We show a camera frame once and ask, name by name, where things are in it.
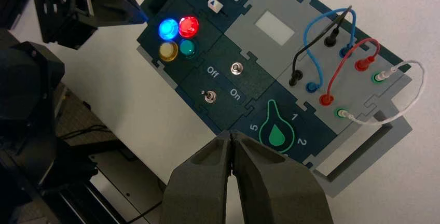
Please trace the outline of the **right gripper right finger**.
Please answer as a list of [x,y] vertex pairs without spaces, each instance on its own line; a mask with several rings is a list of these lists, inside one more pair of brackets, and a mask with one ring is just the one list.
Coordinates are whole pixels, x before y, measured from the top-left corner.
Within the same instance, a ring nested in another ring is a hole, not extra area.
[[333,223],[308,168],[241,132],[233,131],[231,142],[245,223]]

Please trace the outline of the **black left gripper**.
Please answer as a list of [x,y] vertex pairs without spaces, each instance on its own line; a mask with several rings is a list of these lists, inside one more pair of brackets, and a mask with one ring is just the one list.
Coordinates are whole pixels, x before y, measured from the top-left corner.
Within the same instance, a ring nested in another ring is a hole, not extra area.
[[79,49],[98,27],[148,21],[136,0],[34,0],[34,3],[43,42],[71,49]]

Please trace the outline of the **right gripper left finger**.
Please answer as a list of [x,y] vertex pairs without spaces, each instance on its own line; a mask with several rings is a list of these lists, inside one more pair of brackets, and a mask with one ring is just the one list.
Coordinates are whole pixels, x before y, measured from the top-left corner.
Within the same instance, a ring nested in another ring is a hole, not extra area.
[[230,132],[223,131],[171,174],[160,223],[225,223]]

